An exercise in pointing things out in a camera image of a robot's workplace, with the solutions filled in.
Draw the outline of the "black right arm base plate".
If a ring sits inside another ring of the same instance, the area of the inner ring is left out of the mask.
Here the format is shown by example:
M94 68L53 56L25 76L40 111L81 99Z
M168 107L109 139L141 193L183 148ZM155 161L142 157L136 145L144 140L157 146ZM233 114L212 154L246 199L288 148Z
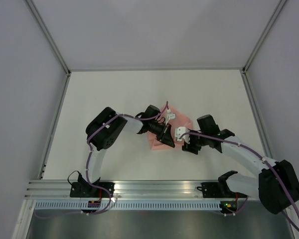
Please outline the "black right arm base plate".
M247 197L245 194L230 191L228 187L221 186L218 181L201 182L200 185L196 187L196 190L202 193L203 198L236 199L236 196L238 196L238 199L240 199Z

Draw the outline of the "pink cloth napkin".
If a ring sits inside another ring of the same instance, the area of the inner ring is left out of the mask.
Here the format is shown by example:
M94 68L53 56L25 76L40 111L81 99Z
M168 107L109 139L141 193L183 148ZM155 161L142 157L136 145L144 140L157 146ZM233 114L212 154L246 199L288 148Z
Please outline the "pink cloth napkin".
M174 143L175 143L175 148L172 148L168 145L165 145L159 141L157 141L156 139L156 135L148 132L148 141L149 141L149 146L150 149L155 151L155 150L172 150L172 149L181 149L182 145L183 145L183 141L182 142L178 142L174 136L175 133L175 129L183 126L186 128L193 128L193 123L192 120L187 117L185 114L179 112L176 108L174 108L171 105L168 105L169 110L165 110L161 116L158 117L158 122L162 123L166 121L166 116L167 116L167 112L170 111L171 113L175 114L176 118L171 119L168 121L169 124L171 124L171 136L174 139Z

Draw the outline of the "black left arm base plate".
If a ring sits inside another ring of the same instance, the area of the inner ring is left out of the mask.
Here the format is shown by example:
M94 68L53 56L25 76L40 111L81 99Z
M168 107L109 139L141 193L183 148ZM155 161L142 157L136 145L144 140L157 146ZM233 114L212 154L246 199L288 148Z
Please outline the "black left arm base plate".
M114 193L114 182L99 182L99 187L105 188L109 191L111 196ZM70 198L109 198L109 194L99 188L91 187L89 184L87 186L82 186L79 182L73 182L70 190Z

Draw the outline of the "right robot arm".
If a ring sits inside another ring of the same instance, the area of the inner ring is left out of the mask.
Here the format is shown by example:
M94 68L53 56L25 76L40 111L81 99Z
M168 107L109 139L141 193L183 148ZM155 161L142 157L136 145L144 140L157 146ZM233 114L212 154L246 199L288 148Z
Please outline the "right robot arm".
M219 176L217 190L221 197L249 196L260 200L275 215L299 201L299 181L290 162L262 156L230 130L220 130L211 115L202 116L197 122L199 131L184 126L175 130L177 141L183 142L183 151L198 154L203 146L209 146L252 173L250 177L231 170Z

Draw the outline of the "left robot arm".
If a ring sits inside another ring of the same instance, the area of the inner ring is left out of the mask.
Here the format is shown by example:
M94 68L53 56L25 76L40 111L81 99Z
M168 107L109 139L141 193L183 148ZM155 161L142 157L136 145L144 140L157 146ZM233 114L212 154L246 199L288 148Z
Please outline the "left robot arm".
M175 143L171 135L170 120L176 118L165 104L161 110L153 105L149 105L144 112L136 116L120 114L111 107L106 107L87 126L87 144L90 148L89 156L82 177L85 182L81 191L87 197L94 197L98 194L100 179L100 169L106 150L110 148L120 133L124 130L136 134L150 132L156 136L156 140L164 145L174 148Z

